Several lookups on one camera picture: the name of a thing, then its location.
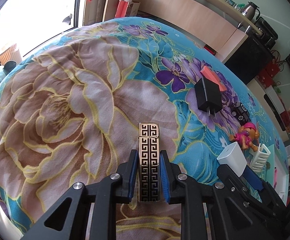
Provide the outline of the gold patterned lighter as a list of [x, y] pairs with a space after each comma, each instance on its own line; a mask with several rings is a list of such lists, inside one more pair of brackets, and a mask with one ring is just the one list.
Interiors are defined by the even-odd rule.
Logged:
[[158, 124], [139, 124], [138, 199], [140, 202], [158, 202], [161, 198], [159, 135]]

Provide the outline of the black power adapter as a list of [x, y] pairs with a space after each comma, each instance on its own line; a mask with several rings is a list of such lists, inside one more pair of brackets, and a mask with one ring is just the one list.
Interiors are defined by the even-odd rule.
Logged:
[[205, 77], [202, 77], [194, 86], [198, 110], [215, 116], [222, 110], [221, 93], [219, 86]]

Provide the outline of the white shallow tray box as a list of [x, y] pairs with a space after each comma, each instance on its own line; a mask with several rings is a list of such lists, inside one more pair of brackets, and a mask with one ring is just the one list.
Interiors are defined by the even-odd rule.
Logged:
[[271, 154], [268, 158], [270, 168], [266, 171], [266, 181], [269, 182], [284, 204], [288, 199], [289, 170], [286, 152], [278, 149], [275, 144], [268, 147]]

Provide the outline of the floral blanket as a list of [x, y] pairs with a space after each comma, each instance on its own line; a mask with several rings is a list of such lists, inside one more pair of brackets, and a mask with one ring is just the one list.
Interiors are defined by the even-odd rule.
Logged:
[[[194, 86], [207, 66], [223, 108], [198, 110]], [[138, 147], [141, 122], [159, 125], [160, 148], [197, 181], [217, 182], [217, 156], [240, 123], [241, 102], [259, 142], [285, 147], [257, 98], [225, 65], [178, 30], [145, 18], [70, 31], [0, 83], [0, 207], [20, 233], [75, 182], [93, 184]]]

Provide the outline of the black toy car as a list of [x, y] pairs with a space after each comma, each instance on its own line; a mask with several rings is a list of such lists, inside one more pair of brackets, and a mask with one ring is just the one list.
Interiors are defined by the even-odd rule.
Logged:
[[239, 101], [231, 105], [231, 114], [238, 120], [241, 126], [250, 121], [250, 114], [246, 107]]

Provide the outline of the pink toy dog figure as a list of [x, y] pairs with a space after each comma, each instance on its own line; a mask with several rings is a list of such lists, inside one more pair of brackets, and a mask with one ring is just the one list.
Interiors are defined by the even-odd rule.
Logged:
[[255, 124], [252, 122], [247, 122], [238, 129], [236, 134], [231, 134], [229, 136], [230, 142], [237, 142], [242, 151], [252, 149], [253, 152], [258, 150], [258, 146], [254, 144], [255, 140], [259, 138], [259, 131], [257, 130]]

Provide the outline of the red gift bag on floor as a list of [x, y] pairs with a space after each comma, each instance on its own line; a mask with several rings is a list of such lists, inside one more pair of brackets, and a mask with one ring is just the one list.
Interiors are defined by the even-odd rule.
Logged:
[[138, 13], [140, 2], [119, 0], [114, 18], [133, 17]]

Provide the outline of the wooden curved desk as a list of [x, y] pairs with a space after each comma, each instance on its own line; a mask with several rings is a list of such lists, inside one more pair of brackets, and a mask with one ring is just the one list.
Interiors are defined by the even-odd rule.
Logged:
[[[106, 0], [103, 21], [113, 19], [119, 0]], [[195, 0], [134, 0], [139, 10], [163, 19], [195, 36], [216, 51], [225, 63], [248, 35]]]

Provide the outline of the steel thermos jug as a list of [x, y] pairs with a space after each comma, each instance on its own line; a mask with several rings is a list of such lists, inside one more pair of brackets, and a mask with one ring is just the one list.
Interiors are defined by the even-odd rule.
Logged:
[[259, 7], [253, 2], [248, 2], [248, 4], [240, 10], [240, 13], [250, 21], [254, 18], [256, 12], [258, 12], [256, 19], [259, 19], [261, 12], [259, 11]]

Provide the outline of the white tv stand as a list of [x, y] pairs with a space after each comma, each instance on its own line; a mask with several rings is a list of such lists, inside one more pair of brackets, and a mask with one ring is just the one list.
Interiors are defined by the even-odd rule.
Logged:
[[265, 109], [282, 140], [290, 140], [290, 112], [274, 88], [272, 86], [264, 88], [258, 79], [252, 79], [247, 87]]

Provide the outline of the black coffee machine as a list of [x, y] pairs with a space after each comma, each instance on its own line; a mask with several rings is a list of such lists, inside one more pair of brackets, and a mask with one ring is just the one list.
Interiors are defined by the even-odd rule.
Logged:
[[262, 35], [259, 37], [263, 46], [268, 49], [272, 49], [278, 40], [278, 34], [271, 27], [271, 25], [262, 17], [259, 17], [255, 22], [255, 26], [262, 32]]

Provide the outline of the black cabinet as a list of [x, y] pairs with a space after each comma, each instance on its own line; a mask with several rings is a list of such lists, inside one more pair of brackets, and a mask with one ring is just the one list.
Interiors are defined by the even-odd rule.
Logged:
[[273, 58], [273, 54], [256, 35], [249, 35], [225, 62], [225, 66], [247, 85]]

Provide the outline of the orange blue eraser block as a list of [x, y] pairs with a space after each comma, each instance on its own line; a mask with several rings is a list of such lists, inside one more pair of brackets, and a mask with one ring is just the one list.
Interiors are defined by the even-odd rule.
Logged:
[[212, 81], [213, 83], [217, 84], [219, 86], [219, 90], [223, 93], [225, 91], [227, 91], [226, 86], [222, 83], [221, 79], [219, 78], [219, 76], [216, 74], [216, 72], [214, 72], [213, 70], [211, 70], [210, 68], [208, 68], [207, 66], [204, 66], [202, 68], [202, 70], [200, 70], [201, 74], [208, 80]]

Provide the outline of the white power adapter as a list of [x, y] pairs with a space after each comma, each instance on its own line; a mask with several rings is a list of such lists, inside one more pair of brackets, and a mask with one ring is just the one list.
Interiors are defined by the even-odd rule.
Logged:
[[236, 141], [223, 149], [217, 161], [220, 165], [229, 165], [238, 177], [242, 176], [247, 165], [244, 154]]

